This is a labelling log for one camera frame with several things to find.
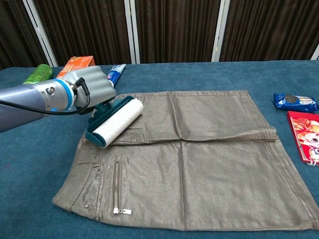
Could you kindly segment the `red illustrated notebook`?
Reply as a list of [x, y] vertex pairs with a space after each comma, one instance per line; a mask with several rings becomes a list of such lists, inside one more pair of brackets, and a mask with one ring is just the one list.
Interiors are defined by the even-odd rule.
[[288, 111], [287, 118], [301, 161], [319, 166], [319, 114]]

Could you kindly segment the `orange cardboard box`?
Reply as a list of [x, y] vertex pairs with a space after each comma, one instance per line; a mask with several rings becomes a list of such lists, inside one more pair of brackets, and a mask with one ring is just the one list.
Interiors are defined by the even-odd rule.
[[93, 56], [73, 56], [71, 57], [56, 78], [62, 79], [68, 72], [95, 66]]

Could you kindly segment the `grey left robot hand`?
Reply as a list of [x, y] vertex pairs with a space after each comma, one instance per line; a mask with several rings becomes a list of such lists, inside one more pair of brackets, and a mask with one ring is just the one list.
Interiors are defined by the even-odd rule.
[[90, 113], [95, 105], [106, 103], [116, 96], [113, 84], [108, 80], [107, 75], [99, 66], [77, 69], [64, 75], [63, 80], [70, 85], [83, 78], [90, 93], [90, 103], [87, 108], [80, 113], [84, 115]]

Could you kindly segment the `grey metallic skirt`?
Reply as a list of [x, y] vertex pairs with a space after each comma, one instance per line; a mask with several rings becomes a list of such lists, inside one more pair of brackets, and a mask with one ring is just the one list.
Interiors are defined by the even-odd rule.
[[134, 93], [106, 148], [80, 139], [53, 203], [106, 224], [181, 231], [319, 230], [319, 206], [249, 93]]

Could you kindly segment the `blue cookie packet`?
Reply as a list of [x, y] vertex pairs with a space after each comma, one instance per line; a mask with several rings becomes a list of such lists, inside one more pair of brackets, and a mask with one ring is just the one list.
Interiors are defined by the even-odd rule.
[[313, 97], [274, 93], [273, 100], [275, 107], [281, 110], [304, 113], [313, 113], [319, 111], [319, 104]]

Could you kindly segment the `dark brown curtain panel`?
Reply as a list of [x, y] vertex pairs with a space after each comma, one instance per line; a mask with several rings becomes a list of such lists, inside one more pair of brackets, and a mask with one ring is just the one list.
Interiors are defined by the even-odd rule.
[[48, 64], [22, 0], [0, 0], [0, 70]]
[[124, 0], [33, 0], [59, 66], [73, 56], [131, 63]]
[[135, 0], [141, 63], [209, 62], [221, 0]]
[[309, 60], [319, 0], [230, 0], [220, 61]]

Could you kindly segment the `teal lint roller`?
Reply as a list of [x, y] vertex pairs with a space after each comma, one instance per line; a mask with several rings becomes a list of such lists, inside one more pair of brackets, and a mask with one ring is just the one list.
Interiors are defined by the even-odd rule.
[[144, 106], [140, 100], [127, 96], [110, 103], [100, 103], [94, 109], [84, 136], [90, 143], [106, 148], [141, 115]]

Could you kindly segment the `green drink can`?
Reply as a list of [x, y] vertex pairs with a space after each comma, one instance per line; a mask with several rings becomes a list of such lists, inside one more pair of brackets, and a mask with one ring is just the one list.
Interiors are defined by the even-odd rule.
[[53, 70], [49, 65], [40, 64], [36, 69], [28, 76], [23, 84], [33, 84], [51, 79]]

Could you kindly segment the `blue white toothpaste tube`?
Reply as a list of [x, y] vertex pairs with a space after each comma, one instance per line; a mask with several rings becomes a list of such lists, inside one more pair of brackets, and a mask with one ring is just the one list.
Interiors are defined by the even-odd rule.
[[122, 72], [124, 71], [125, 67], [126, 67], [126, 64], [115, 65], [109, 71], [109, 73], [107, 75], [107, 79], [109, 80], [109, 82], [111, 82], [113, 88], [116, 87], [116, 85], [119, 81], [119, 78], [120, 78]]

